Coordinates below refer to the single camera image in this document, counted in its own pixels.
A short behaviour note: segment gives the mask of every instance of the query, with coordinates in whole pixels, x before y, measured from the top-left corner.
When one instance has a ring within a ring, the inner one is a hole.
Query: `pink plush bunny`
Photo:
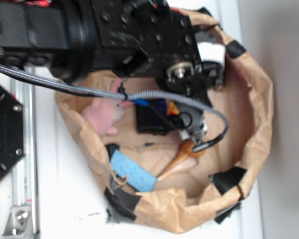
[[[119,78],[113,80],[110,91],[117,92],[120,84],[121,80]],[[90,122],[99,137],[106,134],[115,135],[118,133],[118,129],[113,124],[124,116],[123,108],[131,105],[131,102],[95,97],[92,103],[83,109],[81,114]]]

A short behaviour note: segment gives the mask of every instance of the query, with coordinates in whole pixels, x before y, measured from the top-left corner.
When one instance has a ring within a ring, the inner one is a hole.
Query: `black mounting plate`
[[[23,157],[23,105],[0,85],[0,180]]]

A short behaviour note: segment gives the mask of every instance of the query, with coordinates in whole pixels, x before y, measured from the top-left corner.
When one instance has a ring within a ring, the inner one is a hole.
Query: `orange object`
[[[186,172],[197,165],[198,159],[205,153],[205,150],[193,152],[195,144],[192,141],[185,141],[180,147],[175,159],[157,176],[158,181],[165,179],[174,173]]]

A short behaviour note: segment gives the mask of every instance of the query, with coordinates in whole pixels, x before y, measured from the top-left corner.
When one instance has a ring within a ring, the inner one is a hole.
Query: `gray cable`
[[[99,97],[106,97],[106,98],[111,98],[111,99],[115,99],[115,100],[125,100],[126,96],[127,96],[127,100],[129,100],[129,101],[138,100],[138,99],[155,99],[155,98],[169,99],[172,101],[176,101],[179,103],[183,103],[183,104],[195,107],[202,111],[208,111],[212,114],[219,116],[225,123],[225,129],[224,129],[223,133],[221,134],[222,136],[224,136],[229,129],[229,122],[227,121],[226,117],[221,112],[213,109],[212,107],[210,107],[200,101],[197,101],[192,98],[182,96],[182,95],[179,95],[176,93],[170,93],[170,92],[165,92],[165,91],[142,91],[142,92],[125,95],[122,93],[113,93],[113,92],[95,89],[95,88],[91,88],[91,87],[67,84],[64,82],[41,77],[41,76],[38,76],[35,74],[31,74],[31,73],[28,73],[28,72],[25,72],[22,70],[18,70],[15,68],[11,68],[11,67],[8,67],[5,65],[1,65],[1,64],[0,64],[0,72],[3,74],[6,74],[6,75],[10,75],[12,77],[15,76],[17,78],[26,79],[33,83],[37,83],[37,84],[41,84],[41,85],[44,84],[47,87],[60,88],[63,90],[72,91],[72,92],[76,92],[76,93],[88,94],[88,95],[99,96]]]

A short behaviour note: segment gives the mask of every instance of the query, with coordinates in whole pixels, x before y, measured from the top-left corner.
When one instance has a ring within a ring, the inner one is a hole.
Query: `paper bag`
[[[81,116],[92,98],[58,92],[56,101],[72,137],[86,158],[97,182],[116,211],[134,223],[175,233],[186,232],[207,220],[222,221],[246,198],[270,151],[273,116],[273,84],[252,56],[226,35],[207,14],[180,10],[193,25],[202,25],[226,46],[226,88],[209,91],[213,107],[225,114],[230,130],[216,146],[206,150],[196,167],[158,182],[153,192],[135,192],[116,177],[105,145],[120,151],[153,175],[159,174],[175,157],[181,139],[177,132],[167,136],[136,132],[135,108],[115,124],[119,133],[99,138]],[[91,73],[82,85],[106,89],[115,75]],[[152,78],[131,78],[127,92],[159,90]],[[214,138],[223,129],[217,117],[205,113]]]

